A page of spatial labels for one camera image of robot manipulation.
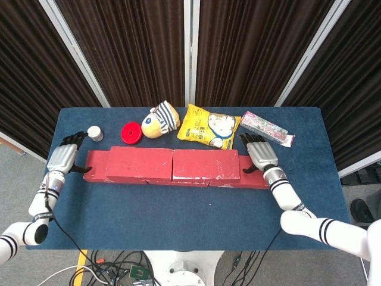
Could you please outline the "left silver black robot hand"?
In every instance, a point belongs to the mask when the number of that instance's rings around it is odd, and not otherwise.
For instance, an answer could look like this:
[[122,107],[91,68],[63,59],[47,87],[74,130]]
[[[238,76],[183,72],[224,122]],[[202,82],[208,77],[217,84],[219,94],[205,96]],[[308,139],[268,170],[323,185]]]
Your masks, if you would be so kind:
[[87,136],[87,132],[81,131],[63,138],[60,145],[53,150],[46,168],[50,172],[58,171],[63,175],[70,172],[82,174],[89,172],[92,169],[91,166],[80,167],[75,165],[77,152]]

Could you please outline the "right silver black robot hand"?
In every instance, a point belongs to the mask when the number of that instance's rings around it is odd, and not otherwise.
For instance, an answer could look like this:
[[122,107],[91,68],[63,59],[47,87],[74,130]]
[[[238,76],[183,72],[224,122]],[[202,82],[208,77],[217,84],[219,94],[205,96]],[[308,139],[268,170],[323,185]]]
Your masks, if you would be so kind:
[[250,174],[256,170],[265,172],[271,167],[278,166],[278,158],[271,145],[261,135],[244,133],[239,135],[252,160],[249,168],[243,169]]

